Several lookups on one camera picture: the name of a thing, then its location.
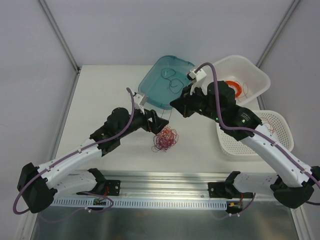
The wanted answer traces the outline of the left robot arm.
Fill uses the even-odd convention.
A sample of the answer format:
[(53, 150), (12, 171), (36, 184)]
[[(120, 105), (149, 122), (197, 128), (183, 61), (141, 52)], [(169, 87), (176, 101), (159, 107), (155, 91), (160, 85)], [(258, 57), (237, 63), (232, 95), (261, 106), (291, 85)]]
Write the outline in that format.
[(106, 180), (99, 170), (91, 168), (78, 178), (68, 177), (80, 166), (104, 157), (121, 144), (121, 138), (143, 129), (157, 135), (169, 121), (157, 115), (155, 110), (141, 111), (115, 108), (106, 122), (92, 133), (78, 148), (65, 156), (35, 166), (26, 164), (20, 173), (17, 190), (27, 211), (36, 214), (49, 207), (55, 199), (72, 193), (91, 192), (102, 194)]

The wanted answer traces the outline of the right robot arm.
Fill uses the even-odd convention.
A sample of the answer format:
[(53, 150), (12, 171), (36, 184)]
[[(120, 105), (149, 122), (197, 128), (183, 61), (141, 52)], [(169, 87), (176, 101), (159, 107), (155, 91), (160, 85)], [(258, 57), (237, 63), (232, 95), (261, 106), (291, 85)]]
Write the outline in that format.
[(310, 204), (314, 185), (320, 184), (319, 166), (303, 163), (277, 143), (252, 110), (236, 104), (235, 91), (224, 81), (210, 83), (207, 93), (199, 87), (191, 93), (191, 88), (185, 87), (170, 106), (185, 118), (197, 113), (214, 120), (225, 134), (252, 149), (275, 171), (271, 175), (233, 171), (224, 182), (213, 185), (215, 195), (226, 199), (245, 193), (272, 195), (291, 209)]

